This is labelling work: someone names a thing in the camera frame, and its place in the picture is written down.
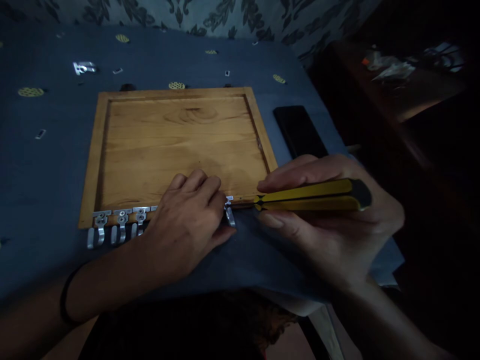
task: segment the black hair tie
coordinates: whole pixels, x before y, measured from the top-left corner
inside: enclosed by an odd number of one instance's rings
[[[73,319],[69,316],[69,314],[67,313],[67,308],[66,308],[65,302],[67,301],[67,293],[68,293],[68,291],[69,291],[70,283],[71,283],[72,280],[74,279],[75,274],[78,273],[79,270],[80,270],[85,264],[86,264],[86,262],[84,262],[83,264],[81,264],[79,267],[77,267],[77,268],[68,276],[68,278],[67,278],[66,281],[65,281],[65,285],[63,285],[63,290],[61,291],[61,295],[60,295],[60,316],[61,316],[61,319],[62,319],[63,322],[65,322],[66,324],[71,325],[71,326],[73,326],[73,327],[77,327],[78,325],[81,325],[82,323],[73,320]]]

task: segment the fingernail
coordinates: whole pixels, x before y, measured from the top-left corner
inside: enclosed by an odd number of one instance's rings
[[[280,229],[285,225],[282,221],[267,213],[260,214],[259,219],[264,225],[272,229]]]

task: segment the wooden frame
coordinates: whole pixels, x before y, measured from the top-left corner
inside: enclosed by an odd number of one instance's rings
[[[81,202],[78,227],[80,229],[89,228],[93,224],[92,214],[99,211],[99,191],[101,183],[102,166],[104,166],[104,151],[106,146],[107,131],[109,122],[109,112],[112,103],[129,101],[175,101],[175,100],[214,100],[215,98],[238,98],[244,99],[249,117],[253,125],[254,132],[258,141],[258,149],[263,158],[266,173],[277,168],[272,146],[270,144],[267,131],[265,129],[262,117],[260,115],[257,102],[251,87],[231,87],[231,88],[210,88],[210,89],[183,89],[183,90],[148,90],[148,91],[125,91],[125,92],[101,92],[98,95],[98,103],[93,124],[93,131],[90,143],[90,153],[85,174],[85,183],[83,188],[83,198]],[[234,199],[234,204],[248,204],[253,201],[253,195]],[[154,203],[136,204],[135,206],[152,206]],[[109,218],[108,225],[115,224],[113,218]]]

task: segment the hand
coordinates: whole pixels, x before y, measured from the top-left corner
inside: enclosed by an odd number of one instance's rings
[[[355,161],[343,155],[303,155],[270,173],[258,191],[272,193],[335,179],[360,179],[370,189],[371,206],[361,212],[304,220],[289,211],[262,211],[259,219],[303,250],[319,275],[340,290],[361,286],[387,239],[404,223],[402,205]]]
[[[137,245],[153,255],[162,284],[186,277],[235,233],[232,227],[219,227],[227,201],[220,185],[217,176],[207,177],[197,169],[188,178],[177,174],[162,196]]]

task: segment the blue tablecloth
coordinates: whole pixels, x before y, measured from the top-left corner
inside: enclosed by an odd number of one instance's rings
[[[130,43],[118,41],[117,34],[129,37]],[[281,43],[253,45],[140,27],[36,23],[0,24],[0,42],[0,299],[111,250],[105,242],[100,250],[88,251],[87,233],[77,229],[99,92],[118,91],[124,83],[138,90],[168,89],[170,82],[191,88],[249,86],[279,166],[291,159],[272,113],[279,106],[305,106],[329,153],[346,154],[306,72]],[[93,62],[100,72],[77,76],[72,63],[78,61]],[[117,68],[123,72],[114,75]],[[287,84],[275,81],[273,74]],[[22,97],[17,91],[23,87],[48,91]],[[46,134],[36,140],[40,129]],[[251,210],[234,215],[238,233],[191,276],[159,289],[155,296],[257,286],[322,298],[324,287],[292,244],[260,226]],[[402,262],[391,240],[375,260],[372,274],[388,282]]]

